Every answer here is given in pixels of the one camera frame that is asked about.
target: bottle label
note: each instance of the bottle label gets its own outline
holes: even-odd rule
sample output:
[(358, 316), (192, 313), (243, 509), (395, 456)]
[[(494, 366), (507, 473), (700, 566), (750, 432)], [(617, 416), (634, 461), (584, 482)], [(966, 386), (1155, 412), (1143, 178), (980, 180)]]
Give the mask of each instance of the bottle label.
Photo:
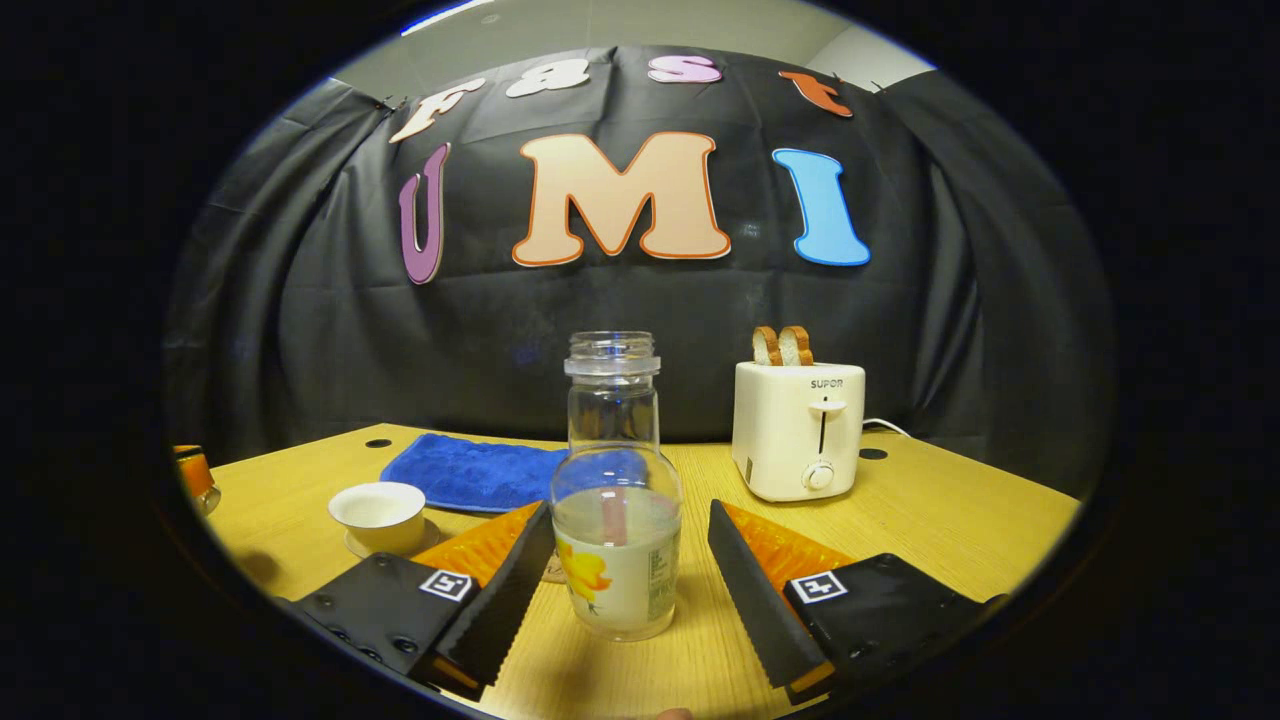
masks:
[(680, 529), (622, 546), (581, 542), (556, 528), (556, 547), (579, 616), (613, 630), (662, 618), (676, 602)]

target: toaster knob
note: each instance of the toaster knob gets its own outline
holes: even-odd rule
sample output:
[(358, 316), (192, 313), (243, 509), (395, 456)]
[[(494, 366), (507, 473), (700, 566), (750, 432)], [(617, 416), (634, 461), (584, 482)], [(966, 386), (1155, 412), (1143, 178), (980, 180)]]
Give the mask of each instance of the toaster knob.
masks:
[(804, 470), (804, 487), (809, 489), (823, 489), (836, 478), (836, 471), (826, 461), (814, 462)]

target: blue cloth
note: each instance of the blue cloth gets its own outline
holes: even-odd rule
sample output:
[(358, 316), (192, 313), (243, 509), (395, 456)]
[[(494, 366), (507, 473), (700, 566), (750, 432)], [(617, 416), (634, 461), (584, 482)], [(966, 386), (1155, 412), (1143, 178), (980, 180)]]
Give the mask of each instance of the blue cloth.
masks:
[[(381, 479), (419, 488), (431, 507), (507, 512), (550, 500), (552, 475), (566, 457), (568, 450), (471, 442), (426, 433), (383, 469)], [(580, 455), (571, 468), (568, 479), (579, 487), (644, 484), (648, 477), (644, 456), (632, 450)]]

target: toaster lever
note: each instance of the toaster lever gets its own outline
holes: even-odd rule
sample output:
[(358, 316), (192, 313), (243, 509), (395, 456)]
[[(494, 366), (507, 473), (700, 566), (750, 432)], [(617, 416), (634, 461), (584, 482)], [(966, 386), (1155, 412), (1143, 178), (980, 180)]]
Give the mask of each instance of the toaster lever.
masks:
[(844, 400), (820, 400), (809, 404), (809, 410), (813, 410), (814, 413), (826, 413), (832, 416), (838, 414), (845, 407), (847, 407), (847, 404)]

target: letter m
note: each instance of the letter m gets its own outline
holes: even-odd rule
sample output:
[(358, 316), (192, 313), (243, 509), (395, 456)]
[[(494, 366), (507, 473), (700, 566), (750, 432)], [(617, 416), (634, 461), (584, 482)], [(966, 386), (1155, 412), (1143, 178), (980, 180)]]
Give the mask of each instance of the letter m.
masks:
[(582, 238), (568, 232), (572, 202), (605, 255), (617, 255), (645, 202), (653, 225), (640, 249), (654, 258), (710, 259), (730, 251), (716, 225), (707, 156), (716, 142), (705, 135), (649, 136), (622, 173), (585, 135), (553, 135), (526, 142), (520, 154), (534, 161), (529, 234), (511, 256), (527, 266), (559, 265), (582, 255)]

